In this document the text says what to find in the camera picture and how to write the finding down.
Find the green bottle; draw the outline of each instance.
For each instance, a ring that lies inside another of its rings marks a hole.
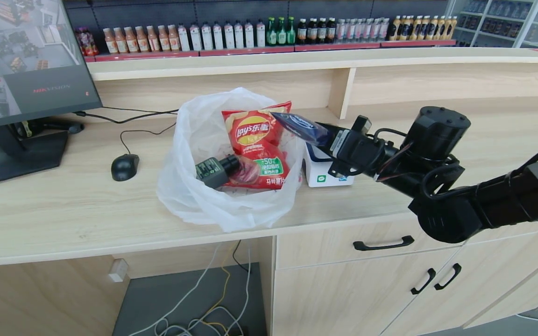
[[[279,17],[279,23],[277,25],[277,44],[286,45],[288,40],[288,33],[286,33],[286,24],[284,23],[284,18]]]
[[[269,26],[267,27],[267,45],[275,45],[275,44],[277,44],[275,17],[269,17]]]
[[[296,29],[294,28],[294,17],[288,17],[288,45],[294,45],[296,43]]]

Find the hikvision logo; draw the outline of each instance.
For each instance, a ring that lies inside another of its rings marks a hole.
[[[70,88],[70,85],[49,86],[49,87],[42,87],[40,89],[34,89],[32,90],[32,93],[57,91],[57,90],[64,90],[64,89],[69,89],[69,88]]]

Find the black computer mouse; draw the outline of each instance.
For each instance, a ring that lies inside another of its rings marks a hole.
[[[111,164],[111,177],[120,182],[133,178],[136,175],[138,161],[140,159],[136,154],[124,154],[115,158]]]

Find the lay's logo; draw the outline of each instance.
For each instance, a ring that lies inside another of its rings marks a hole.
[[[236,141],[241,145],[250,145],[269,133],[269,121],[258,115],[243,119],[235,130]]]

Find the plastic bag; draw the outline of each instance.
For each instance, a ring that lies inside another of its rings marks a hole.
[[[205,186],[196,179],[194,165],[209,157],[223,159],[233,150],[222,110],[254,110],[276,102],[244,88],[199,96],[181,106],[173,136],[173,148],[161,170],[157,196],[174,214],[194,224],[219,224],[225,232],[271,227],[294,204],[303,161],[304,143],[284,132],[280,149],[286,154],[290,173],[280,190],[256,191]]]

